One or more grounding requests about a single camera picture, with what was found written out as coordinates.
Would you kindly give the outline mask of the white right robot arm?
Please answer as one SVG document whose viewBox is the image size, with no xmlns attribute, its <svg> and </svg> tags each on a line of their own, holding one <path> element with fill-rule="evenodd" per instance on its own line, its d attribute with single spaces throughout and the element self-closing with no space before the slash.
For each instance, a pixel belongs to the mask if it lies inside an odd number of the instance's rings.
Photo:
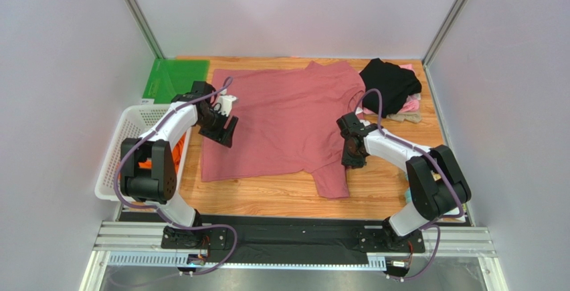
<svg viewBox="0 0 570 291">
<path fill-rule="evenodd" d="M 341 163 L 366 165 L 369 156 L 395 165 L 407 175 L 411 203 L 383 222 L 388 237 L 406 237 L 443 218 L 461 218 L 472 193 L 451 148 L 415 144 L 352 112 L 337 120 L 344 140 Z"/>
</svg>

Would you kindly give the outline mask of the dusty red t-shirt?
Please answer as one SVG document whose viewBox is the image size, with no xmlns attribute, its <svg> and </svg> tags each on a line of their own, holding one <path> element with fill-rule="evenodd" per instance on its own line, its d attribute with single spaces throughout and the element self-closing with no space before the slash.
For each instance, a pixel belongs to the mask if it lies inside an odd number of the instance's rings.
<svg viewBox="0 0 570 291">
<path fill-rule="evenodd" d="M 213 85 L 227 77 L 233 79 L 228 92 L 237 98 L 233 144 L 203 141 L 202 181 L 304 171 L 321 197 L 349 196 L 337 120 L 353 112 L 365 92 L 358 71 L 347 62 L 311 62 L 293 70 L 218 69 Z"/>
</svg>

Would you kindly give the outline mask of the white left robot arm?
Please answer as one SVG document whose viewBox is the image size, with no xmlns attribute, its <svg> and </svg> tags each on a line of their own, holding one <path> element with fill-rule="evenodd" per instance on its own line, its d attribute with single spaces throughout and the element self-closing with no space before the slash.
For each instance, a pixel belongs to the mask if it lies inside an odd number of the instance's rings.
<svg viewBox="0 0 570 291">
<path fill-rule="evenodd" d="M 201 226 L 198 211 L 179 194 L 173 149 L 194 126 L 206 139 L 232 146 L 239 120 L 231 115 L 237 97 L 227 94 L 232 82 L 227 77 L 220 88 L 194 82 L 189 92 L 171 100 L 166 113 L 148 131 L 122 141 L 113 188 L 125 206 L 151 209 L 177 229 Z"/>
</svg>

